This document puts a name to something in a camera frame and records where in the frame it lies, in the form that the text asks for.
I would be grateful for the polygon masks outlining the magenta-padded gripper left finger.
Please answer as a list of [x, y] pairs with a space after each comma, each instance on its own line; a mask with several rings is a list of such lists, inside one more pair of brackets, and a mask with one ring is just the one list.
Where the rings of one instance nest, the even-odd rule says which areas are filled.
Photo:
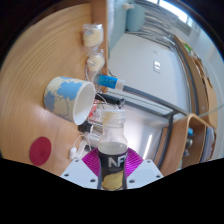
[[61, 177], [78, 186], [99, 189], [101, 168], [98, 149], [93, 149], [82, 159], [75, 158], [61, 174]]

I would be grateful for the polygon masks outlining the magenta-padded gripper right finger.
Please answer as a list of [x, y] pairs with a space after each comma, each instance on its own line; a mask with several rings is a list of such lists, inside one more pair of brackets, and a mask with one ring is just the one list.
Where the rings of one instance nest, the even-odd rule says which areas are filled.
[[134, 150], [129, 149], [125, 160], [125, 188], [136, 189], [163, 177], [151, 159], [143, 160]]

